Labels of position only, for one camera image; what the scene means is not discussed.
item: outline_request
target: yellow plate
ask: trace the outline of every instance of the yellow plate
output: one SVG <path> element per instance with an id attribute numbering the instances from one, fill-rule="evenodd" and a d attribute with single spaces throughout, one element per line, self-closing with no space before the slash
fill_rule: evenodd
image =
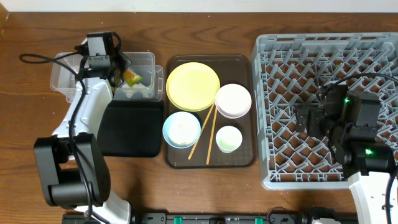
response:
<path id="1" fill-rule="evenodd" d="M 211 106 L 220 89 L 220 80 L 209 66 L 189 62 L 178 66 L 167 79 L 166 93 L 178 108 L 195 112 Z"/>

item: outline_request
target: green led indicator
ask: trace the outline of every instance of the green led indicator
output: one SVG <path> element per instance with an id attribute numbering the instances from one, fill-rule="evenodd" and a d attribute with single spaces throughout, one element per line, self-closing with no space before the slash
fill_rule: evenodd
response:
<path id="1" fill-rule="evenodd" d="M 373 154 L 372 150 L 370 150 L 370 149 L 365 149 L 365 153 L 366 153 L 366 155 L 371 155 L 371 154 Z"/>

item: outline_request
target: chopstick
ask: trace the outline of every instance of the chopstick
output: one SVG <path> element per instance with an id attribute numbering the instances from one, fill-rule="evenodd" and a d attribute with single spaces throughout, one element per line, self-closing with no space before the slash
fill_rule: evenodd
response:
<path id="1" fill-rule="evenodd" d="M 213 107 L 214 107 L 214 104 L 212 104 L 212 106 L 211 106 L 209 112 L 207 113 L 205 122 L 203 122 L 203 126 L 201 127 L 199 139 L 200 139 L 200 136 L 201 136 L 201 134 L 203 133 L 203 130 L 204 130 L 205 126 L 206 126 L 207 120 L 209 120 L 209 117 L 210 117 L 211 111 L 213 110 Z M 191 150 L 191 153 L 190 153 L 189 156 L 188 156 L 188 159 L 191 159 L 191 157 L 192 157 L 192 155 L 193 155 L 193 152 L 195 151 L 195 149 L 196 149 L 196 147 L 197 147 L 197 144 L 198 144 L 199 139 L 198 139 L 198 140 L 195 142 L 195 144 L 193 145 L 192 150 Z"/>
<path id="2" fill-rule="evenodd" d="M 211 136 L 210 136 L 210 143 L 209 143 L 209 152 L 207 153 L 206 165 L 208 165 L 209 162 L 210 162 L 211 145 L 213 144 L 214 127 L 216 126 L 216 118 L 217 118 L 217 108 L 216 108 L 215 111 L 214 111 L 213 127 L 211 128 Z"/>

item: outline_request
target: wooden table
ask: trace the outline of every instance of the wooden table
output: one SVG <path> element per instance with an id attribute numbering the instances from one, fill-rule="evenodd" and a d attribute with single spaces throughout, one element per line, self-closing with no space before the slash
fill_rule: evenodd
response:
<path id="1" fill-rule="evenodd" d="M 60 223 L 65 211 L 43 198 L 33 154 L 65 116 L 65 96 L 49 88 L 52 65 L 21 63 L 24 52 L 69 52 L 88 32 L 113 30 L 123 50 L 153 52 L 156 64 L 181 54 L 250 57 L 260 34 L 397 32 L 398 14 L 11 13 L 0 42 L 1 223 Z M 349 190 L 266 191 L 259 168 L 175 170 L 154 159 L 107 157 L 112 188 L 137 211 L 267 213 L 311 206 L 355 212 Z"/>

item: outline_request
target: dish rack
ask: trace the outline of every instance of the dish rack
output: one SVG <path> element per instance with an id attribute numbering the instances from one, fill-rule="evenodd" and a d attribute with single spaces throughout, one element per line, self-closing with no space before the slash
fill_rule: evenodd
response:
<path id="1" fill-rule="evenodd" d="M 295 109 L 318 107 L 318 88 L 366 72 L 398 75 L 398 33 L 260 35 L 251 55 L 257 110 L 261 184 L 267 190 L 347 189 L 327 138 L 295 131 Z M 381 101 L 377 141 L 398 159 L 397 84 L 381 77 L 347 81 L 350 90 L 371 91 Z"/>

